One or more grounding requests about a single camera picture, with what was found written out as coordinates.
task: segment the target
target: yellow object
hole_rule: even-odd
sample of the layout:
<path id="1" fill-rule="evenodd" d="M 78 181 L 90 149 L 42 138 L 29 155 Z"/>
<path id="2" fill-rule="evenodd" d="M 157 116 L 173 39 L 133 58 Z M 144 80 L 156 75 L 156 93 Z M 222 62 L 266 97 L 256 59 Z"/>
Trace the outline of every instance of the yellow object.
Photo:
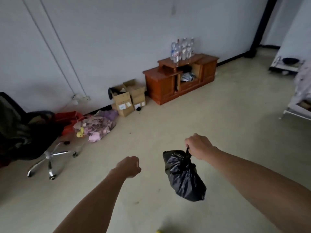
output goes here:
<path id="1" fill-rule="evenodd" d="M 77 132 L 77 137 L 83 137 L 83 133 L 84 133 L 84 128 L 81 127 L 80 131 Z"/>

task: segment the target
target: cardboard box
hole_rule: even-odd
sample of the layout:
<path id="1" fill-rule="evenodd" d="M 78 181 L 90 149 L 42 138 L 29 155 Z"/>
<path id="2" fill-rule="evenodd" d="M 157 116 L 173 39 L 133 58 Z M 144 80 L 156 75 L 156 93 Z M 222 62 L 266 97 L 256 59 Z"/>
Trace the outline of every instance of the cardboard box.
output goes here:
<path id="1" fill-rule="evenodd" d="M 123 85 L 119 85 L 114 87 L 115 89 L 121 91 L 124 86 Z M 131 96 L 129 92 L 120 94 L 120 95 L 114 95 L 114 93 L 112 94 L 112 98 L 115 101 L 115 108 L 120 116 L 126 117 L 127 115 L 129 115 L 130 113 L 132 113 L 134 111 L 134 107 L 131 101 Z"/>
<path id="2" fill-rule="evenodd" d="M 113 110 L 117 110 L 119 115 L 122 117 L 126 117 L 134 111 L 133 105 L 127 109 L 124 109 L 124 110 L 118 110 L 116 103 L 112 104 L 111 107 Z"/>
<path id="3" fill-rule="evenodd" d="M 130 93 L 135 109 L 146 105 L 146 86 L 142 85 L 135 79 L 124 82 L 123 86 L 125 87 L 125 90 Z"/>

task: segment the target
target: black plastic bag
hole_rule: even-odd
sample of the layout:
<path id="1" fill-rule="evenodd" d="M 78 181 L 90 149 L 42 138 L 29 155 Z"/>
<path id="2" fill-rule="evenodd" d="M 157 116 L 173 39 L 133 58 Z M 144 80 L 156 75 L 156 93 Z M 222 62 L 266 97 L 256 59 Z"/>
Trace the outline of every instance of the black plastic bag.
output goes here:
<path id="1" fill-rule="evenodd" d="M 187 148 L 163 152 L 165 173 L 169 176 L 171 187 L 176 194 L 192 202 L 204 200 L 206 186 L 196 173 L 195 164 L 190 160 L 191 154 Z"/>

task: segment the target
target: wooden cabinet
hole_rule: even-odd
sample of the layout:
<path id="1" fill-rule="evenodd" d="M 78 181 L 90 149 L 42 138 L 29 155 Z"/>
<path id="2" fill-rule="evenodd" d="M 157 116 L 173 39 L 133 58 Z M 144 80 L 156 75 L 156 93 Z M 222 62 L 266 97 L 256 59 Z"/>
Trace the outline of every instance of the wooden cabinet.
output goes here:
<path id="1" fill-rule="evenodd" d="M 170 58 L 158 61 L 159 66 L 146 70 L 147 91 L 149 96 L 162 105 L 214 80 L 219 58 L 205 54 L 195 54 L 190 59 L 174 63 Z M 190 65 L 196 78 L 192 82 L 181 82 L 183 73 L 179 67 Z"/>

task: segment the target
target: red plastic bag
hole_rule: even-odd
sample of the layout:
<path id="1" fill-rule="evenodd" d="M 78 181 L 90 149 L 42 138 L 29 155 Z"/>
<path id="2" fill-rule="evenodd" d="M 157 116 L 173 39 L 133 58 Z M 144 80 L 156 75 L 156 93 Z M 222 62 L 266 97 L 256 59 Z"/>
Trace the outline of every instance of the red plastic bag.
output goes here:
<path id="1" fill-rule="evenodd" d="M 54 122 L 64 126 L 64 130 L 62 132 L 63 136 L 74 132 L 73 125 L 83 119 L 85 119 L 85 117 L 77 111 L 57 113 L 53 118 Z"/>

